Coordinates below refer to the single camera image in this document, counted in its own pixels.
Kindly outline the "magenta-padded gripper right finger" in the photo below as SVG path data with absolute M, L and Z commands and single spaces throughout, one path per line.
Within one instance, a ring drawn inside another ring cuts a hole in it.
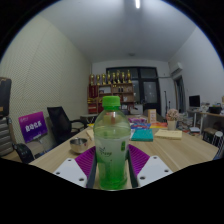
M 130 145 L 128 150 L 130 180 L 133 188 L 143 187 L 172 174 L 171 169 L 157 156 L 149 156 Z

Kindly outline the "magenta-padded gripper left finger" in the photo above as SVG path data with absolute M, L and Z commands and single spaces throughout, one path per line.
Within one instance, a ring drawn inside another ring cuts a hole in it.
M 77 158 L 67 158 L 53 174 L 78 186 L 92 189 L 95 183 L 96 148 L 91 147 Z

